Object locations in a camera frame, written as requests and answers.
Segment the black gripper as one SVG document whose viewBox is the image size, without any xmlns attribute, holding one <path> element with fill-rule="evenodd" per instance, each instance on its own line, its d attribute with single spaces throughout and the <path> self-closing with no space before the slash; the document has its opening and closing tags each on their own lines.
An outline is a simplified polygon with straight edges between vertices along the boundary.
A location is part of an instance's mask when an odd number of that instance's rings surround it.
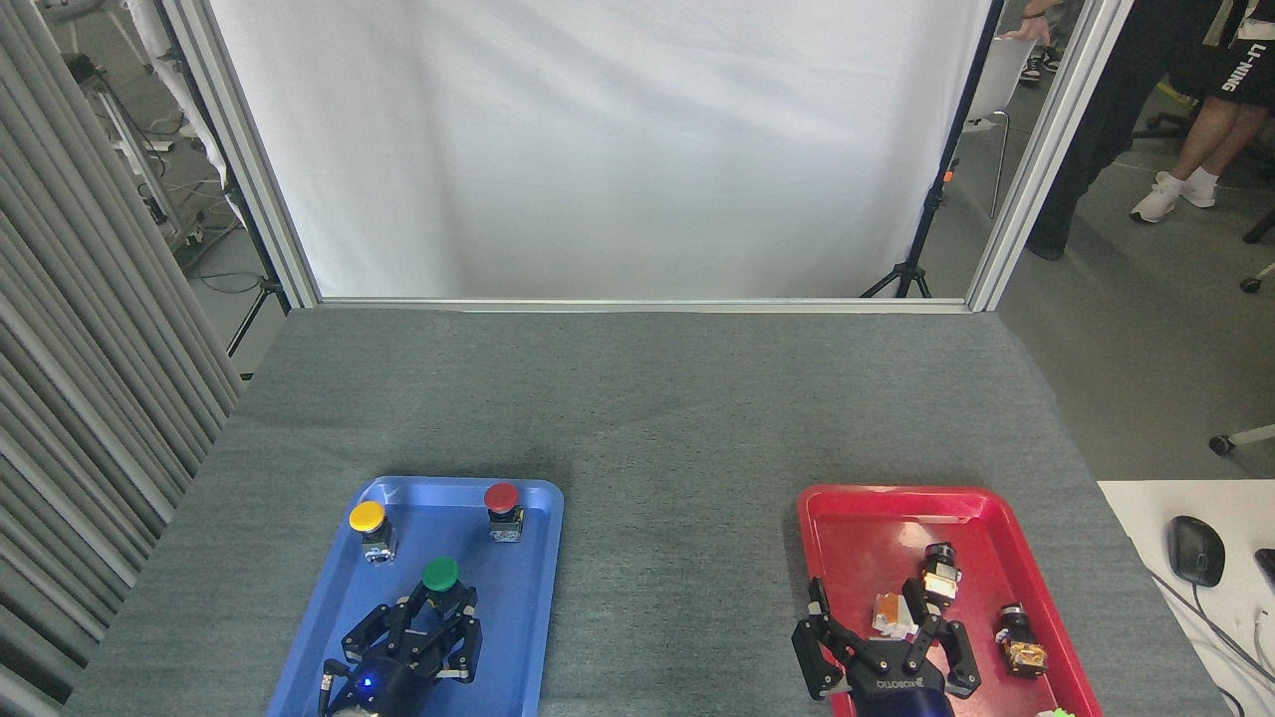
<svg viewBox="0 0 1275 717">
<path fill-rule="evenodd" d="M 428 635 L 426 653 L 363 661 L 382 637 L 395 653 L 425 602 L 440 617 L 440 626 Z M 334 698 L 334 716 L 422 716 L 437 680 L 473 683 L 482 644 L 477 603 L 477 589 L 413 589 L 391 606 L 370 609 L 342 639 L 347 662 L 363 663 L 348 675 Z"/>
<path fill-rule="evenodd" d="M 821 578 L 811 578 L 807 591 L 807 615 L 794 626 L 793 647 L 813 700 L 849 690 L 857 716 L 955 716 L 946 693 L 970 697 L 982 685 L 965 623 L 926 612 L 901 667 L 877 674 L 878 654 L 833 617 Z M 946 676 L 927 661 L 935 639 L 946 657 Z"/>
</svg>

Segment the person's hand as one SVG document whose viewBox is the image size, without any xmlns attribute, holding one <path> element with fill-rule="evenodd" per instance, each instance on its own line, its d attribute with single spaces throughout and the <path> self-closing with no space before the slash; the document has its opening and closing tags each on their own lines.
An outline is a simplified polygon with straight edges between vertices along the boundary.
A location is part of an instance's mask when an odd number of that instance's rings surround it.
<svg viewBox="0 0 1275 717">
<path fill-rule="evenodd" d="M 1049 9 L 1047 6 L 1026 8 L 1021 14 L 1019 27 L 1002 34 L 1002 37 L 1049 46 L 1052 36 L 1047 18 L 1048 10 Z"/>
</svg>

